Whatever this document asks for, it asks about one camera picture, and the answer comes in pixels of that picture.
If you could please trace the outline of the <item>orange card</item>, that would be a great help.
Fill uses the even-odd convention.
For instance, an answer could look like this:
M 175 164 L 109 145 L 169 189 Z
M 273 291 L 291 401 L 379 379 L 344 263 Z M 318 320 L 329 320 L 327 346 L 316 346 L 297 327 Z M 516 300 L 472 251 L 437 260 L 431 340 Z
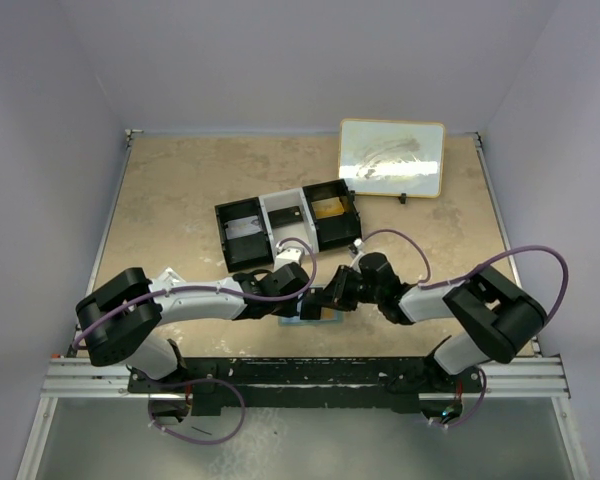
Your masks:
M 332 309 L 323 309 L 321 312 L 322 321 L 336 321 L 339 319 L 338 312 Z

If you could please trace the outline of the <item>green card holder wallet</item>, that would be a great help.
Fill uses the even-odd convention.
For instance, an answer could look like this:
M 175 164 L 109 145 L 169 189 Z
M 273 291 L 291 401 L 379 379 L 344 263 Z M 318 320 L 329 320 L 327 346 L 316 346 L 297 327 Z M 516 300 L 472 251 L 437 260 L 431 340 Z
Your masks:
M 317 326 L 342 323 L 344 313 L 342 311 L 319 306 L 315 297 L 323 290 L 322 286 L 312 287 L 305 293 L 296 305 L 296 314 L 293 317 L 278 317 L 280 327 L 291 326 Z

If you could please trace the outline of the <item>black white sorting tray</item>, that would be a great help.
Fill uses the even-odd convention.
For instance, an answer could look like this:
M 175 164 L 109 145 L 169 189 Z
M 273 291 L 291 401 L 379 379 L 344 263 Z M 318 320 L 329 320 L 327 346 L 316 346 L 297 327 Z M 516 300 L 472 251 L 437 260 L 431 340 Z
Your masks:
M 343 180 L 312 184 L 214 207 L 230 273 L 274 262 L 278 242 L 294 237 L 314 253 L 362 236 L 355 196 Z

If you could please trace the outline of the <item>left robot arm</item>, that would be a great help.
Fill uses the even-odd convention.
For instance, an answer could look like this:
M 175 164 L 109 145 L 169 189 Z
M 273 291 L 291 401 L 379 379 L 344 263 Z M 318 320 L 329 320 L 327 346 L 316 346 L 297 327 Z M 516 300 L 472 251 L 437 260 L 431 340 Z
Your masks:
M 76 305 L 81 333 L 72 348 L 85 349 L 94 366 L 124 364 L 162 391 L 174 392 L 184 384 L 187 368 L 176 343 L 154 333 L 157 327 L 294 315 L 314 279 L 297 262 L 197 283 L 151 280 L 141 268 L 129 268 Z

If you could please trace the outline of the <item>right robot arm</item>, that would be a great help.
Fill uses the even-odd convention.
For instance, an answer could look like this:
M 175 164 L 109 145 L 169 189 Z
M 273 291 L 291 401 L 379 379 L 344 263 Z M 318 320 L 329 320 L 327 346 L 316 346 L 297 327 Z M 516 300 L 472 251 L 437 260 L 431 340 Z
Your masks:
M 436 391 L 449 390 L 470 367 L 511 362 L 548 322 L 535 299 L 491 266 L 456 284 L 426 288 L 401 281 L 382 253 L 363 255 L 355 267 L 339 267 L 327 286 L 303 297 L 300 317 L 314 320 L 325 309 L 350 312 L 360 304 L 375 305 L 396 325 L 458 321 L 462 332 L 427 356 L 425 380 Z

